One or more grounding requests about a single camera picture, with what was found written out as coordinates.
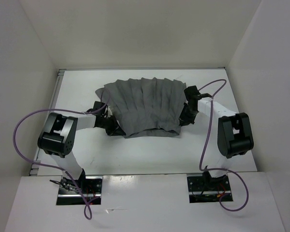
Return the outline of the grey pleated skirt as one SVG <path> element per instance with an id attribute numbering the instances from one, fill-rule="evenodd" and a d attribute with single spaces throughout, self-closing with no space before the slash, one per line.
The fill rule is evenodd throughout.
<path id="1" fill-rule="evenodd" d="M 141 78 L 116 80 L 95 93 L 108 104 L 126 133 L 124 138 L 176 137 L 181 133 L 179 117 L 186 102 L 186 87 L 178 80 Z"/>

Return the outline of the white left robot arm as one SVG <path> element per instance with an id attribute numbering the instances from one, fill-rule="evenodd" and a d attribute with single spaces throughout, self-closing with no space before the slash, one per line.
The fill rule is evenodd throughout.
<path id="1" fill-rule="evenodd" d="M 76 132 L 89 128 L 105 129 L 109 136 L 124 136 L 114 115 L 108 111 L 107 104 L 96 101 L 93 108 L 79 116 L 64 116 L 50 113 L 38 138 L 38 147 L 56 162 L 61 169 L 63 180 L 75 192 L 81 193 L 87 187 L 86 174 L 73 154 Z"/>

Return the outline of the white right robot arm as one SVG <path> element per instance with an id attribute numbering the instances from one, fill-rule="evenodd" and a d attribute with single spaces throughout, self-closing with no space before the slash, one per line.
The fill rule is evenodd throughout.
<path id="1" fill-rule="evenodd" d="M 209 126 L 202 150 L 199 169 L 202 171 L 202 184 L 207 190 L 213 190 L 225 175 L 217 177 L 210 171 L 225 171 L 227 168 L 202 168 L 203 159 L 209 143 L 212 124 L 217 122 L 217 146 L 220 154 L 227 159 L 244 155 L 254 147 L 254 140 L 249 116 L 246 113 L 236 113 L 214 100 L 208 93 L 201 94 L 196 86 L 184 90 L 187 102 L 179 117 L 181 126 L 193 124 L 198 113 L 209 117 Z"/>

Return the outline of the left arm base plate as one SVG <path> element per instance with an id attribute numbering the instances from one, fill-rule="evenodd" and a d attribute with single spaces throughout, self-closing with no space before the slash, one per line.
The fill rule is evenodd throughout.
<path id="1" fill-rule="evenodd" d="M 102 181 L 102 176 L 86 176 L 79 185 L 90 205 L 101 204 Z M 51 182 L 59 186 L 56 205 L 85 205 L 81 194 L 71 180 L 62 177 L 60 181 L 51 180 Z"/>

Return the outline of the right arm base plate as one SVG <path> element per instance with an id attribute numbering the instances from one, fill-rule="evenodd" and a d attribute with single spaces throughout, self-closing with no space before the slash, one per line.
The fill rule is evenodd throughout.
<path id="1" fill-rule="evenodd" d="M 187 176 L 189 203 L 232 202 L 232 192 L 229 178 L 223 175 L 206 180 L 202 174 Z"/>

